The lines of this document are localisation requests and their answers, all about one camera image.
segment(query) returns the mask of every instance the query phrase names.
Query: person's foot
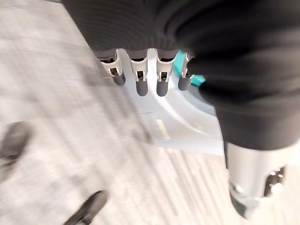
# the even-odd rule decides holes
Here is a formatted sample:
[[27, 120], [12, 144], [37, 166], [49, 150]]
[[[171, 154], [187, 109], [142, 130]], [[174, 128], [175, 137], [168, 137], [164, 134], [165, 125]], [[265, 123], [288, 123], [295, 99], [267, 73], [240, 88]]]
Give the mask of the person's foot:
[[16, 122], [9, 125], [0, 146], [0, 182], [8, 177], [24, 153], [30, 136], [31, 129], [27, 123]]
[[92, 194], [74, 213], [64, 225], [89, 225], [93, 218], [104, 207], [108, 199], [108, 193], [106, 191], [97, 191]]

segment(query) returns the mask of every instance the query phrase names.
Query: gray carpet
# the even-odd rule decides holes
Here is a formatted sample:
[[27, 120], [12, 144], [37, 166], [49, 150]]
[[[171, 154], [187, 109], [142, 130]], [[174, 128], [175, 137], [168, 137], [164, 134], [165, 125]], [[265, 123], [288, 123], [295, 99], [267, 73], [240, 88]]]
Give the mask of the gray carpet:
[[34, 137], [0, 184], [0, 224], [60, 225], [99, 189], [110, 199], [95, 225], [300, 224], [299, 168], [247, 222], [230, 203], [221, 157], [151, 145], [61, 4], [0, 1], [0, 134], [19, 120]]

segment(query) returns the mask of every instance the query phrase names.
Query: black fabric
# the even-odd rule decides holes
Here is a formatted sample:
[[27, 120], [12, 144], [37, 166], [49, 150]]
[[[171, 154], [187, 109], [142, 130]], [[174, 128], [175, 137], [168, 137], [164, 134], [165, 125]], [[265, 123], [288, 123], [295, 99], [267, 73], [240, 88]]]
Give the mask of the black fabric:
[[223, 138], [273, 150], [300, 135], [300, 1], [63, 0], [95, 52], [182, 49]]

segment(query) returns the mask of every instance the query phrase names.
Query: teal accent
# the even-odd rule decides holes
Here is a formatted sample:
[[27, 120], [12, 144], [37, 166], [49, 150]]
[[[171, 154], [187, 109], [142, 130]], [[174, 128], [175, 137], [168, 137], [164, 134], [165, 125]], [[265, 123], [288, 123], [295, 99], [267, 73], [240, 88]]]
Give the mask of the teal accent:
[[[174, 69], [175, 72], [177, 73], [177, 76], [181, 75], [183, 61], [184, 61], [184, 53], [179, 51], [176, 55], [175, 62], [174, 62]], [[199, 87], [204, 81], [205, 78], [203, 76], [197, 75], [194, 76], [192, 80], [192, 85]]]

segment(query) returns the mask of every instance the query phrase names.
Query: dark fabric cloth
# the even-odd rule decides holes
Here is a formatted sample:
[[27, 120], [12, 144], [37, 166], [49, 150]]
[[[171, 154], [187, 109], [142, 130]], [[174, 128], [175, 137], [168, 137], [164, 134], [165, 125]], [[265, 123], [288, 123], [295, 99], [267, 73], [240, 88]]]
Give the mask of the dark fabric cloth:
[[300, 136], [300, 1], [62, 0], [94, 52], [182, 49], [223, 138], [273, 150]]

